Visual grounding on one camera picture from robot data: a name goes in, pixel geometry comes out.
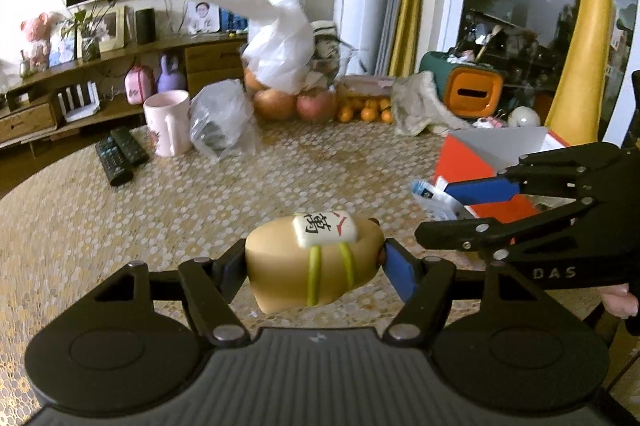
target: giraffe toy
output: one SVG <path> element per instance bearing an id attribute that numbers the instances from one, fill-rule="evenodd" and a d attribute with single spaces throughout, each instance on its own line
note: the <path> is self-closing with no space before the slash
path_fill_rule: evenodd
<path id="1" fill-rule="evenodd" d="M 569 145 L 598 140 L 613 0 L 580 0 L 574 35 L 545 125 Z"/>

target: wooden drawer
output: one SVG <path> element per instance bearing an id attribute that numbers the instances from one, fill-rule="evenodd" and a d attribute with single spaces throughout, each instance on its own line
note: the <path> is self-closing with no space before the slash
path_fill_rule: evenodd
<path id="1" fill-rule="evenodd" d="M 49 103 L 28 107 L 0 119 L 0 143 L 57 126 L 56 113 Z"/>
<path id="2" fill-rule="evenodd" d="M 187 74 L 242 67 L 238 52 L 242 44 L 243 42 L 238 40 L 188 47 L 184 51 Z"/>
<path id="3" fill-rule="evenodd" d="M 217 71 L 204 71 L 187 74 L 187 86 L 191 99 L 199 93 L 205 85 L 215 83 L 222 80 L 242 77 L 242 67 L 232 69 L 222 69 Z"/>

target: chinese character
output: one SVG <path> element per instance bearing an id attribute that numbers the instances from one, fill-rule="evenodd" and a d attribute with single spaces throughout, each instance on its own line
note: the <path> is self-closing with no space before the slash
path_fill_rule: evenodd
<path id="1" fill-rule="evenodd" d="M 318 234 L 318 229 L 328 229 L 331 231 L 331 226 L 326 221 L 326 215 L 322 215 L 322 213 L 318 213 L 318 215 L 308 213 L 305 215 L 305 219 L 307 222 L 305 231 L 307 233 Z"/>

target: cylindrical speaker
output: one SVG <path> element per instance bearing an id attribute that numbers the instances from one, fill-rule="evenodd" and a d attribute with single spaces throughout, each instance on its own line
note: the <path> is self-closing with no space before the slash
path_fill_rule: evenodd
<path id="1" fill-rule="evenodd" d="M 153 8 L 136 11 L 136 41 L 150 44 L 156 40 L 156 12 Z"/>

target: yellow-green stripe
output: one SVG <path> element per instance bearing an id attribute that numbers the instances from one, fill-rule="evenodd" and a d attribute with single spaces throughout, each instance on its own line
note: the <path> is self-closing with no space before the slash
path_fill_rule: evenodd
<path id="1" fill-rule="evenodd" d="M 347 273 L 347 290 L 350 291 L 353 289 L 355 278 L 355 261 L 353 260 L 353 253 L 351 252 L 351 247 L 349 247 L 349 244 L 346 242 L 339 243 L 338 247 L 340 247 L 342 263 L 344 265 L 344 270 Z"/>
<path id="2" fill-rule="evenodd" d="M 309 307 L 318 305 L 320 294 L 320 272 L 322 267 L 322 247 L 312 246 L 309 249 L 309 261 L 306 266 L 306 304 Z"/>

